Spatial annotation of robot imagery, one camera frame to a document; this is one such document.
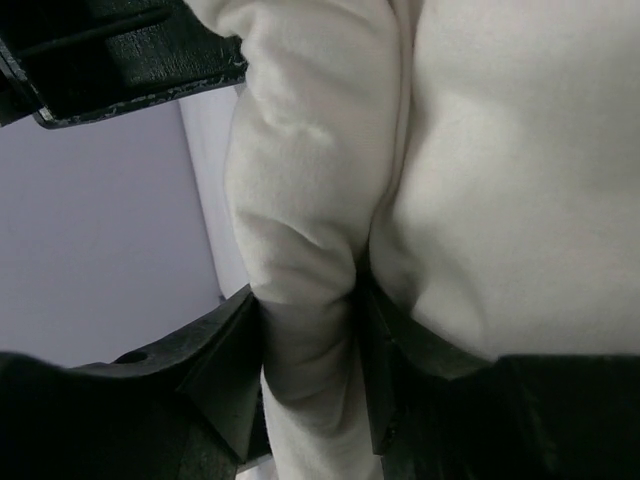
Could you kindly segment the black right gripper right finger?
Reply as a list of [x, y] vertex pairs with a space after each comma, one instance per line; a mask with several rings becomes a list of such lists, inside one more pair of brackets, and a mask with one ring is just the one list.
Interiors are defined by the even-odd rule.
[[415, 322], [372, 279], [357, 282], [357, 337], [373, 451], [387, 454], [429, 388], [488, 368], [491, 363]]

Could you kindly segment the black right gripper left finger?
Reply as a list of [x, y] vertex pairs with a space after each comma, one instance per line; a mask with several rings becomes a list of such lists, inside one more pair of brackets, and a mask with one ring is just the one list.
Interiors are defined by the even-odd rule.
[[112, 363], [71, 371], [176, 392], [244, 463], [249, 458], [259, 396], [262, 340], [258, 323], [257, 300], [244, 287], [214, 311]]

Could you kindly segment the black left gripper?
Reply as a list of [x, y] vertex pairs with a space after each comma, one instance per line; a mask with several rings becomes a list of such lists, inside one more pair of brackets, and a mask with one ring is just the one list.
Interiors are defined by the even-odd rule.
[[183, 1], [1, 2], [1, 123], [58, 129], [240, 84], [247, 62]]

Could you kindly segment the white t shirt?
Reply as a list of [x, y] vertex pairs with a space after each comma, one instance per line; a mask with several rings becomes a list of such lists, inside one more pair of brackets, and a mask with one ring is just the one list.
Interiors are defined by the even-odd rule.
[[360, 263], [473, 355], [639, 350], [635, 1], [194, 1], [249, 67], [226, 188], [282, 479], [378, 479]]

